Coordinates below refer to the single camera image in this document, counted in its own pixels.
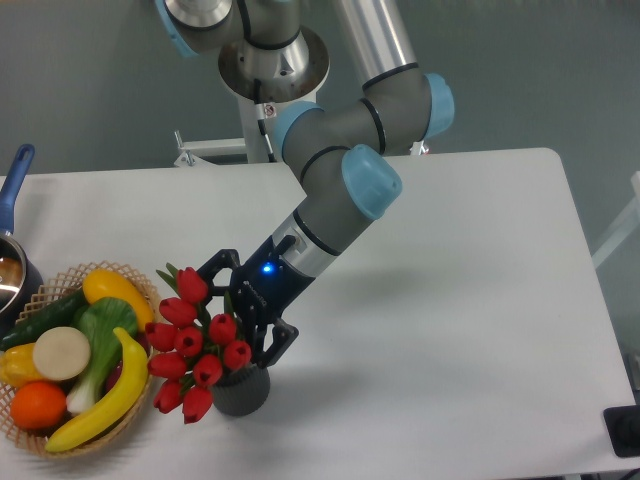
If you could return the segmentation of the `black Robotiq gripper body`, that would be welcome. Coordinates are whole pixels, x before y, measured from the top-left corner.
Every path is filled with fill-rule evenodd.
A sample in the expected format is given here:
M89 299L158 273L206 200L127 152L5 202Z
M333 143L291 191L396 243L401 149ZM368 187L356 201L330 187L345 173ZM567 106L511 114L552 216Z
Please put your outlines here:
M314 281L283 257L294 246L294 236L279 242L267 238L231 275L229 292L235 314L245 333L264 329Z

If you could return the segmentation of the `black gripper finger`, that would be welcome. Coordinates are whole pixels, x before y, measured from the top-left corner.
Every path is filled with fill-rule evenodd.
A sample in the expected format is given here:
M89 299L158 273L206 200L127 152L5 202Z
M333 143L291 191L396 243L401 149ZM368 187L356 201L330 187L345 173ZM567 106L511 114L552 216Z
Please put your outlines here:
M216 280L218 274L223 270L231 272L229 283L226 286L219 284ZM242 273L238 251L235 249L219 250L197 269L197 274L207 287L205 299L212 300L214 297L223 297L226 293L232 300L242 299L244 297Z
M267 327L258 327L252 338L252 362L261 369L275 365L299 336L299 330L282 318L271 325L271 343L265 345Z

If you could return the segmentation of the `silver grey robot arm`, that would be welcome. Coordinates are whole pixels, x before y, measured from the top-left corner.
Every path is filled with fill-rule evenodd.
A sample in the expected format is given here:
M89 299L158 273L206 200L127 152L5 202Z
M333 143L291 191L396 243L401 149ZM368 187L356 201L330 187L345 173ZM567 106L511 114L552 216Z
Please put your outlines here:
M328 74L323 42L300 21L296 1L159 1L177 50L219 51L226 86L247 101L261 151L283 161L305 197L248 260L223 250L200 273L222 269L226 296L260 368L275 364L297 337L284 310L400 195L389 154L419 151L455 116L446 81L421 71L392 1L338 1L334 8L353 54L361 98L336 112L310 100Z

